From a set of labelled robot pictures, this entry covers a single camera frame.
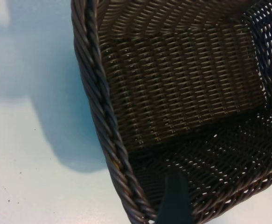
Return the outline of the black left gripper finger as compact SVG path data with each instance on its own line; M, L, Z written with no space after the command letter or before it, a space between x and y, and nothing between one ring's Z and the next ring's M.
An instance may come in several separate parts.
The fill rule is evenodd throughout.
M193 224L188 181L180 171L169 171L165 193L158 212L160 224Z

